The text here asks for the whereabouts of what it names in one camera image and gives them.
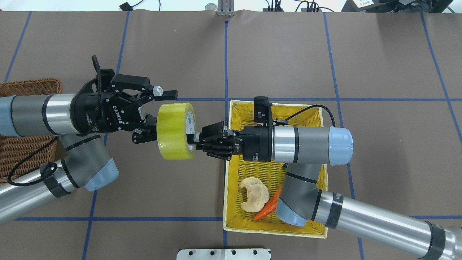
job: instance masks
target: toy carrot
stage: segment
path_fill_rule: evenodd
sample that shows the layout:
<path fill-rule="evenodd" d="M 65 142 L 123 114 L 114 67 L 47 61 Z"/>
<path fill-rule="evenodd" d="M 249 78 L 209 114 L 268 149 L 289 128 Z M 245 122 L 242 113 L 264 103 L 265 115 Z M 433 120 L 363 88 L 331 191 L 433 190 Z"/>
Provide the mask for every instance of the toy carrot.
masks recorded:
<path fill-rule="evenodd" d="M 271 199 L 269 199 L 269 201 L 266 202 L 263 209 L 261 209 L 261 211 L 258 212 L 257 215 L 255 215 L 254 220 L 259 220 L 261 218 L 264 218 L 276 209 L 276 206 L 278 204 L 279 194 L 281 194 L 281 188 L 279 188 L 276 191 L 276 193 L 271 197 Z"/>

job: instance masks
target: blue tape line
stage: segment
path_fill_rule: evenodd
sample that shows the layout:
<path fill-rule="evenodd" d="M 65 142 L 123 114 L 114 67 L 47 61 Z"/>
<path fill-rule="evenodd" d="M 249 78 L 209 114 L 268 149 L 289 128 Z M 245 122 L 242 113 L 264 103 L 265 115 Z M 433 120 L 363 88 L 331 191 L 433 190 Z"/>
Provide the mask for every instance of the blue tape line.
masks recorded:
<path fill-rule="evenodd" d="M 178 101 L 226 101 L 224 98 L 183 98 Z"/>
<path fill-rule="evenodd" d="M 462 215 L 416 215 L 415 219 L 462 219 Z M 15 221 L 88 221 L 89 217 L 19 217 Z M 93 217 L 93 221 L 223 221 L 223 217 Z"/>
<path fill-rule="evenodd" d="M 21 42 L 23 41 L 24 34 L 26 33 L 27 25 L 29 24 L 31 15 L 32 15 L 32 12 L 29 12 L 29 15 L 27 15 L 26 23 L 24 24 L 21 37 L 19 37 L 18 44 L 16 45 L 16 49 L 14 50 L 14 53 L 13 53 L 13 58 L 11 59 L 11 62 L 10 62 L 10 67 L 8 67 L 8 71 L 6 72 L 5 80 L 3 80 L 3 82 L 7 82 L 8 78 L 10 77 L 10 73 L 11 73 L 11 69 L 13 68 L 14 60 L 16 60 L 16 55 L 18 54 L 19 47 L 21 46 Z"/>
<path fill-rule="evenodd" d="M 330 68 L 332 70 L 332 80 L 334 81 L 335 99 L 337 101 L 337 110 L 338 110 L 339 118 L 340 118 L 340 127 L 343 127 L 343 117 L 342 117 L 342 111 L 341 111 L 341 106 L 340 106 L 339 90 L 337 88 L 337 78 L 335 76 L 334 58 L 332 57 L 332 48 L 331 48 L 331 45 L 330 45 L 330 37 L 329 37 L 329 28 L 328 28 L 328 24 L 327 24 L 327 17 L 326 17 L 326 13 L 322 13 L 322 14 L 324 16 L 324 26 L 325 26 L 325 29 L 326 29 L 327 48 L 329 50 Z M 350 181 L 351 198 L 356 199 L 356 196 L 354 194 L 353 176 L 351 174 L 350 163 L 347 164 L 347 168 L 348 168 L 348 178 L 349 178 L 349 181 Z"/>
<path fill-rule="evenodd" d="M 228 22 L 225 21 L 225 122 L 228 123 Z"/>
<path fill-rule="evenodd" d="M 120 65 L 122 63 L 123 47 L 125 45 L 125 37 L 127 36 L 127 27 L 128 27 L 128 18 L 129 17 L 130 17 L 130 12 L 127 12 L 127 15 L 125 17 L 125 26 L 124 26 L 124 29 L 123 29 L 122 42 L 120 44 L 119 60 L 117 61 L 116 74 L 119 74 Z M 108 133 L 105 133 L 104 134 L 104 139 L 103 139 L 104 145 L 106 145 L 107 140 L 108 140 Z M 86 233 L 86 236 L 85 236 L 85 244 L 84 244 L 84 251 L 83 251 L 83 254 L 82 254 L 82 260 L 86 259 L 86 253 L 87 253 L 87 250 L 88 250 L 88 243 L 90 241 L 91 225 L 93 223 L 93 214 L 95 213 L 95 204 L 96 204 L 97 195 L 98 195 L 98 190 L 93 192 L 93 200 L 91 201 L 91 209 L 90 209 L 90 219 L 88 220 L 87 233 Z"/>
<path fill-rule="evenodd" d="M 226 101 L 226 100 L 254 101 L 253 98 L 178 98 L 178 101 Z M 270 101 L 337 101 L 337 98 L 270 98 Z M 412 101 L 412 102 L 446 102 L 447 99 L 413 99 L 413 98 L 338 98 L 339 101 Z"/>
<path fill-rule="evenodd" d="M 416 219 L 462 219 L 462 215 L 446 215 L 446 216 L 438 216 L 438 215 L 428 215 L 428 216 L 410 216 Z"/>
<path fill-rule="evenodd" d="M 228 247 L 228 232 L 223 230 L 223 248 Z"/>
<path fill-rule="evenodd" d="M 361 260 L 364 260 L 364 250 L 363 250 L 363 240 L 358 237 L 358 246 L 359 246 L 359 256 Z"/>
<path fill-rule="evenodd" d="M 352 199 L 356 199 L 356 195 L 354 194 L 353 176 L 352 176 L 352 174 L 351 174 L 351 166 L 350 166 L 350 163 L 347 163 L 346 167 L 347 167 L 347 169 L 348 169 L 348 179 L 349 179 L 349 181 L 350 181 L 351 198 L 352 198 Z"/>
<path fill-rule="evenodd" d="M 340 118 L 340 127 L 343 127 L 342 111 L 341 111 L 341 108 L 340 108 L 339 89 L 337 88 L 337 77 L 335 76 L 334 57 L 332 56 L 332 48 L 331 48 L 331 45 L 330 45 L 329 27 L 328 27 L 328 24 L 327 24 L 326 13 L 323 12 L 322 15 L 324 17 L 324 27 L 326 29 L 327 48 L 329 50 L 330 69 L 332 71 L 332 80 L 334 81 L 335 98 L 336 98 L 336 101 L 337 101 L 337 111 L 339 113 L 339 118 Z"/>
<path fill-rule="evenodd" d="M 229 94 L 228 94 L 228 23 L 229 20 L 225 21 L 225 122 L 228 123 L 229 113 Z M 223 187 L 225 186 L 226 179 L 226 163 L 224 164 L 223 170 Z M 228 246 L 228 233 L 223 229 L 223 247 Z"/>
<path fill-rule="evenodd" d="M 420 12 L 420 18 L 422 19 L 422 25 L 424 27 L 425 36 L 427 38 L 428 48 L 430 49 L 430 53 L 432 55 L 433 63 L 435 64 L 436 72 L 438 73 L 439 82 L 441 83 L 441 87 L 443 88 L 444 95 L 445 95 L 446 100 L 448 102 L 449 111 L 451 112 L 452 120 L 454 121 L 454 125 L 456 126 L 457 134 L 459 135 L 459 141 L 462 144 L 462 133 L 461 133 L 461 130 L 459 128 L 459 124 L 457 123 L 457 119 L 456 119 L 456 116 L 454 114 L 454 111 L 452 110 L 452 105 L 451 105 L 451 101 L 449 99 L 448 91 L 446 90 L 446 85 L 444 84 L 444 80 L 443 80 L 443 77 L 441 76 L 441 71 L 439 69 L 438 62 L 437 62 L 436 57 L 435 57 L 435 53 L 433 52 L 432 43 L 430 42 L 430 36 L 428 35 L 427 25 L 425 24 L 425 18 L 424 18 L 424 14 L 422 12 Z"/>
<path fill-rule="evenodd" d="M 122 44 L 120 45 L 119 61 L 117 61 L 117 70 L 115 71 L 116 74 L 119 74 L 120 64 L 122 63 L 123 46 L 125 45 L 125 36 L 127 35 L 129 17 L 130 17 L 130 12 L 127 12 L 127 16 L 125 18 L 125 27 L 123 28 Z"/>
<path fill-rule="evenodd" d="M 446 99 L 339 98 L 340 101 L 446 101 Z"/>
<path fill-rule="evenodd" d="M 104 139 L 103 139 L 104 145 L 106 145 L 107 141 L 108 141 L 108 133 L 105 133 L 104 134 Z"/>
<path fill-rule="evenodd" d="M 18 217 L 16 221 L 88 221 L 88 217 Z"/>
<path fill-rule="evenodd" d="M 82 260 L 86 259 L 86 253 L 88 250 L 88 243 L 90 242 L 90 233 L 91 233 L 91 224 L 93 223 L 93 214 L 95 213 L 95 204 L 96 196 L 98 195 L 98 190 L 93 192 L 93 200 L 91 201 L 90 217 L 88 220 L 87 233 L 85 236 L 84 251 L 82 254 Z"/>
<path fill-rule="evenodd" d="M 223 217 L 94 217 L 93 221 L 223 221 Z"/>

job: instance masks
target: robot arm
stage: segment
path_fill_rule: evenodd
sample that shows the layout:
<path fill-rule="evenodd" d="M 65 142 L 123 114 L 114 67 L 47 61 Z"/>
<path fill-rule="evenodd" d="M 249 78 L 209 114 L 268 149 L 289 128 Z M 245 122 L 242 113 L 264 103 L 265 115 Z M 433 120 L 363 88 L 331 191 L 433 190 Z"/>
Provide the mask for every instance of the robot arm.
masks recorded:
<path fill-rule="evenodd" d="M 134 143 L 157 139 L 156 118 L 142 106 L 152 100 L 175 100 L 177 91 L 163 91 L 148 78 L 115 75 L 109 69 L 99 74 L 102 92 L 93 91 L 91 86 L 98 84 L 95 78 L 78 94 L 0 98 L 0 134 L 61 135 L 69 154 L 54 165 L 15 179 L 26 183 L 43 178 L 42 182 L 0 186 L 0 225 L 80 186 L 93 191 L 117 178 L 117 168 L 101 138 L 81 136 L 88 129 L 91 133 L 132 131 Z M 130 95 L 124 91 L 128 89 L 139 93 Z M 257 125 L 242 131 L 218 122 L 200 133 L 187 134 L 187 141 L 222 160 L 242 154 L 245 161 L 288 163 L 276 208 L 277 216 L 286 223 L 304 226 L 314 220 L 425 260 L 462 259 L 459 227 L 445 229 L 316 188 L 321 164 L 350 161 L 353 139 L 347 129 L 291 127 L 286 120 L 273 121 L 268 97 L 255 98 L 254 121 Z"/>
<path fill-rule="evenodd" d="M 60 136 L 60 140 L 66 147 L 66 158 L 56 161 L 51 167 L 44 164 L 40 169 L 14 180 L 24 184 L 44 177 L 44 181 L 29 186 L 9 183 L 0 186 L 0 225 L 82 186 L 94 191 L 119 175 L 100 135 L 79 137 L 68 134 Z"/>

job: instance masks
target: brown wicker basket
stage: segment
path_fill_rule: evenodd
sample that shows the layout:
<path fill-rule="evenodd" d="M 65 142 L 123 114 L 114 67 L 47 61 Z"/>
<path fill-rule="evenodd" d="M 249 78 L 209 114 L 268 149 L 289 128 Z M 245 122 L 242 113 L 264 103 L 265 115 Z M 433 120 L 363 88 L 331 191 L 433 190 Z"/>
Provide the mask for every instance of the brown wicker basket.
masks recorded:
<path fill-rule="evenodd" d="M 58 79 L 27 80 L 0 83 L 0 97 L 13 95 L 29 96 L 47 93 L 62 93 L 62 83 Z M 0 184 L 6 183 L 6 177 L 13 167 L 26 156 L 35 152 L 54 136 L 8 137 L 0 135 Z M 56 143 L 33 156 L 14 173 L 14 178 L 39 166 L 54 161 Z"/>

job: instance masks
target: tape roll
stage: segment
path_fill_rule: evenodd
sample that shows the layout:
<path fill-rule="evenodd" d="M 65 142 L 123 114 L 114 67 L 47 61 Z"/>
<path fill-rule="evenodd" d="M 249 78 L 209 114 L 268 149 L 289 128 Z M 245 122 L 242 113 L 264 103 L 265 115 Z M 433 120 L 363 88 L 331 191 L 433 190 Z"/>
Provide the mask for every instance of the tape roll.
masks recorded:
<path fill-rule="evenodd" d="M 166 160 L 191 160 L 195 145 L 188 145 L 186 134 L 196 133 L 196 118 L 190 103 L 163 104 L 157 115 L 157 143 Z"/>

